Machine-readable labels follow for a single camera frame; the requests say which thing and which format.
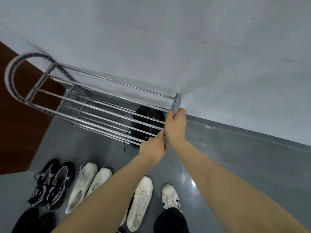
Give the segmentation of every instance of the hand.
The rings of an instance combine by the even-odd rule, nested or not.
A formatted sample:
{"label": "hand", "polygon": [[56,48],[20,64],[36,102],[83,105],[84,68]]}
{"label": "hand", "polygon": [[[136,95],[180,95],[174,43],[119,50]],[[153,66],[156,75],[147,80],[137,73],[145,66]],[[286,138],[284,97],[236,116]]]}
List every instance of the hand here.
{"label": "hand", "polygon": [[169,143],[174,147],[177,143],[185,140],[187,119],[186,110],[180,108],[174,117],[174,111],[167,113],[165,121],[165,134]]}
{"label": "hand", "polygon": [[167,153],[167,146],[164,143],[164,130],[162,130],[156,137],[150,137],[147,142],[142,142],[138,155],[150,157],[152,166],[155,166]]}

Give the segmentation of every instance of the leg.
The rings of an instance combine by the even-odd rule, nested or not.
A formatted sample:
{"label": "leg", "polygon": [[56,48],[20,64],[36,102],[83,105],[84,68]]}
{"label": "leg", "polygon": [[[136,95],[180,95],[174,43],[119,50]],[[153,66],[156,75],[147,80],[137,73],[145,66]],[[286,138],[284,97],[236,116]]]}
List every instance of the leg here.
{"label": "leg", "polygon": [[180,211],[179,198],[173,186],[166,184],[162,189],[164,211],[158,216],[154,233],[189,233],[187,221]]}

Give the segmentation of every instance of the person's right arm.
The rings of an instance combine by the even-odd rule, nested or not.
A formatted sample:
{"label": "person's right arm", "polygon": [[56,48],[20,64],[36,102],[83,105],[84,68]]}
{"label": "person's right arm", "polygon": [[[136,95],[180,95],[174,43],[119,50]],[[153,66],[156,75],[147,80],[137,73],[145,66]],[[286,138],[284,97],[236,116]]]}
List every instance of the person's right arm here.
{"label": "person's right arm", "polygon": [[165,134],[227,232],[309,232],[280,205],[185,140],[186,111],[167,115]]}

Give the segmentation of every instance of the person's left hand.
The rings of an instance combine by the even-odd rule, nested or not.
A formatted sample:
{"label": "person's left hand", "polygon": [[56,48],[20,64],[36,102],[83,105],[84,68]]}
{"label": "person's left hand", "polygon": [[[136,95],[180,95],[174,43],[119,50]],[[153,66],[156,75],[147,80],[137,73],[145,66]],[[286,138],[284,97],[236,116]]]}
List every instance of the person's left hand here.
{"label": "person's left hand", "polygon": [[147,142],[142,142],[138,155],[149,157],[152,166],[158,164],[161,158],[167,153],[167,146],[164,145],[164,129],[156,137],[150,137]]}

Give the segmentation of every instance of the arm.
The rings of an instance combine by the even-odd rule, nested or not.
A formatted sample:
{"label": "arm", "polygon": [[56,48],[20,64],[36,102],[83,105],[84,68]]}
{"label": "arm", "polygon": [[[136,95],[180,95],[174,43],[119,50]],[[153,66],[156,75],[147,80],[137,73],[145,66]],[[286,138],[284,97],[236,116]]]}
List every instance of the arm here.
{"label": "arm", "polygon": [[250,184],[213,162],[185,140],[186,111],[169,112],[165,133],[208,207],[228,232],[308,232]]}
{"label": "arm", "polygon": [[139,182],[166,152],[163,130],[143,142],[138,156],[81,202],[53,233],[115,233]]}

